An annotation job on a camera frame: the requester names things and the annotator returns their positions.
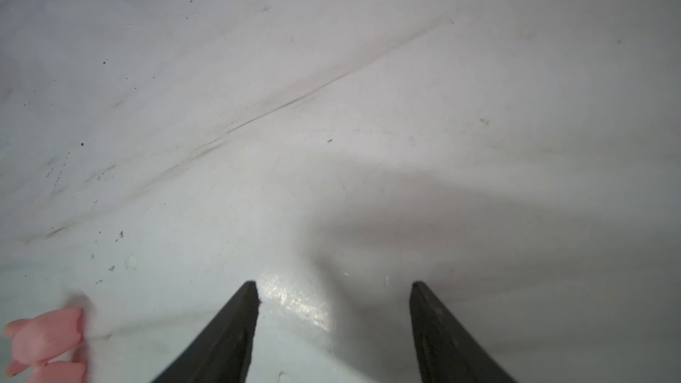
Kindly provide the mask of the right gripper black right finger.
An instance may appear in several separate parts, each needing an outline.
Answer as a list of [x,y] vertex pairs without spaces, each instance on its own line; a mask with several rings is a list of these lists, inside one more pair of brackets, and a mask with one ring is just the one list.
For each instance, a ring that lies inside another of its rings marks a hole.
[[423,383],[515,383],[425,282],[411,286],[409,307]]

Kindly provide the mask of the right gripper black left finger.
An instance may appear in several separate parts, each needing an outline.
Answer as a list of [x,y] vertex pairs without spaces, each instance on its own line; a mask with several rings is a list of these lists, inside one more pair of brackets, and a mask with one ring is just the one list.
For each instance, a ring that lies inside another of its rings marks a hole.
[[260,299],[245,282],[154,383],[243,383],[251,365]]

